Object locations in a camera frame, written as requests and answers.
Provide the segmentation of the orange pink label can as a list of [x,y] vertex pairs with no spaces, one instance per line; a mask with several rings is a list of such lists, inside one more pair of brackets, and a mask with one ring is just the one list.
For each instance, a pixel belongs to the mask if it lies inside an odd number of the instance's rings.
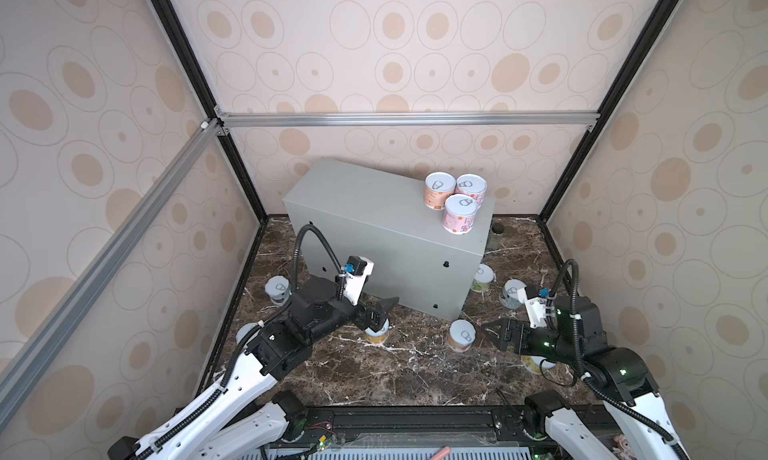
[[455,193],[456,178],[445,172],[434,172],[425,178],[424,204],[431,210],[443,210],[447,199]]

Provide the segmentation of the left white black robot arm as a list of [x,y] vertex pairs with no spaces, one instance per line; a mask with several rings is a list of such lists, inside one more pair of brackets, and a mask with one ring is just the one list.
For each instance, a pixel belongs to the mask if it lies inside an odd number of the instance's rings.
[[142,438],[123,437],[108,450],[111,459],[223,459],[271,443],[302,422],[303,406],[281,394],[256,414],[240,413],[308,360],[313,346],[339,328],[381,330],[396,297],[369,306],[351,302],[344,287],[353,277],[311,277],[284,306],[238,342],[228,365],[202,394]]

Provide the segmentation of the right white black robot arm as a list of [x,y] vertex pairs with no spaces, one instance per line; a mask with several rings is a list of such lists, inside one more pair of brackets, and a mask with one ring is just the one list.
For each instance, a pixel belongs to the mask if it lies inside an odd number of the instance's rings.
[[[558,296],[529,300],[526,310],[526,321],[503,318],[481,330],[500,351],[570,367],[603,403],[637,458],[687,458],[650,369],[634,351],[609,344],[594,303],[579,295]],[[526,397],[521,423],[530,439],[552,440],[574,459],[614,456],[553,390]]]

